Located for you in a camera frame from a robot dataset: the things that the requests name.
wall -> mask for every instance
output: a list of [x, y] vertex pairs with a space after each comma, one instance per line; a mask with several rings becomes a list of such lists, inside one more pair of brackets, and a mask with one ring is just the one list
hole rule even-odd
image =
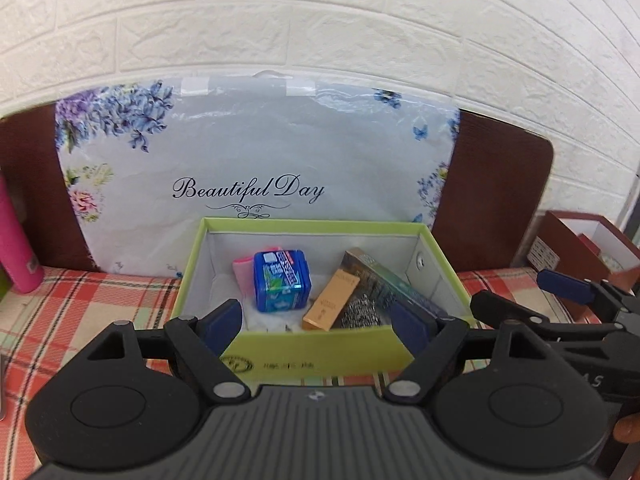
[[552, 140], [542, 208], [621, 221], [640, 161], [639, 13], [640, 0], [0, 0], [0, 116], [212, 70], [435, 91]]

green box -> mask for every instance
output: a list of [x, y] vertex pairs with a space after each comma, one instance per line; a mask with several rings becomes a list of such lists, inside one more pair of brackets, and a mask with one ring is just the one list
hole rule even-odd
[[[204, 218], [178, 292], [174, 316], [202, 318], [228, 298], [240, 298], [232, 261], [266, 247], [304, 251], [316, 298], [344, 251], [360, 247], [452, 316], [473, 323], [469, 295], [423, 224]], [[329, 332], [242, 330], [222, 356], [243, 380], [365, 375], [411, 362], [390, 326]]]

blue container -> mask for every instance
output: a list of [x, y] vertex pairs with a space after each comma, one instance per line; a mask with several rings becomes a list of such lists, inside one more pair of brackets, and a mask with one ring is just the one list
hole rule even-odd
[[254, 256], [255, 301], [260, 312], [304, 308], [311, 291], [302, 251], [269, 251]]

plaid tablecloth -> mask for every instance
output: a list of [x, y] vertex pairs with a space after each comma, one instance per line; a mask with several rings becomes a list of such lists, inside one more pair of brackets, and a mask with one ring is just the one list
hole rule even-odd
[[[532, 269], [465, 272], [460, 279], [470, 294], [488, 288], [552, 319], [568, 320], [557, 300], [536, 287]], [[178, 286], [179, 280], [175, 279], [47, 268], [45, 280], [36, 291], [26, 295], [10, 291], [4, 297], [0, 302], [0, 351], [8, 357], [8, 407], [0, 422], [3, 479], [22, 480], [39, 465], [24, 428], [24, 411], [43, 384], [114, 320], [132, 320], [139, 329], [164, 325], [170, 318]], [[148, 366], [168, 372], [165, 361], [149, 361]], [[468, 369], [477, 366], [483, 363], [468, 363]], [[394, 373], [380, 372], [373, 376], [312, 378], [303, 383], [371, 384], [380, 390], [394, 377]]]

white plastic sheet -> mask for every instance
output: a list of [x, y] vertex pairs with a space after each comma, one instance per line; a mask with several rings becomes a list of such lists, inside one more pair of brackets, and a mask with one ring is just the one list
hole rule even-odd
[[203, 216], [432, 226], [459, 116], [309, 80], [167, 79], [60, 100], [56, 143], [97, 264], [180, 276]]

